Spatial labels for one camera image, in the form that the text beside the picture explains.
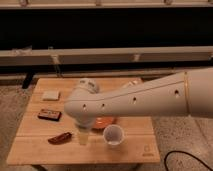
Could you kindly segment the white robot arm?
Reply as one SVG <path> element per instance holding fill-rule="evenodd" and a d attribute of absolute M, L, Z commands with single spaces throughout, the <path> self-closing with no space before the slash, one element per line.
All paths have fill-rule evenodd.
<path fill-rule="evenodd" d="M 71 91 L 64 111 L 75 119 L 80 132 L 89 132 L 101 116 L 213 118 L 213 68 L 181 72 L 103 93 L 93 79 L 83 78 Z"/>

